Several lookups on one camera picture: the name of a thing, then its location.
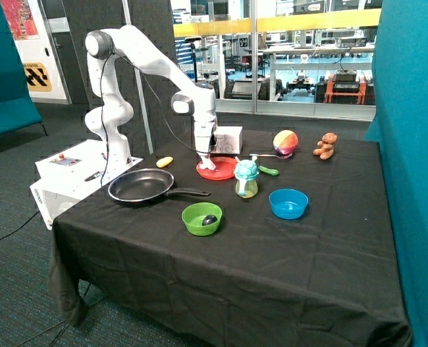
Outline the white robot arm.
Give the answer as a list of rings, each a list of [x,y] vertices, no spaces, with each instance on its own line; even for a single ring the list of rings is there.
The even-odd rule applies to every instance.
[[[210,152],[215,143],[217,116],[215,91],[211,85],[190,80],[132,25],[94,30],[86,35],[85,47],[92,91],[103,100],[101,107],[86,114],[85,123],[104,141],[109,160],[126,163],[131,158],[128,139],[118,130],[134,116],[133,107],[121,95],[117,81],[115,61],[123,58],[141,73],[166,78],[178,87],[171,98],[171,107],[178,115],[192,116],[195,150],[201,158],[201,167],[215,169]]]

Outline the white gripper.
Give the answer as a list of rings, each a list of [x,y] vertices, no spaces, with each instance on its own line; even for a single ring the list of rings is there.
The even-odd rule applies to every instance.
[[[195,150],[199,155],[210,154],[217,145],[215,136],[216,123],[214,121],[194,123]]]

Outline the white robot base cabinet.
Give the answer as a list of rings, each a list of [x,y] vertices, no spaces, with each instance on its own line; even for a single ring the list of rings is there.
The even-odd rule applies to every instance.
[[[30,186],[48,230],[54,219],[141,162],[106,159],[106,145],[85,140],[35,163],[40,179]]]

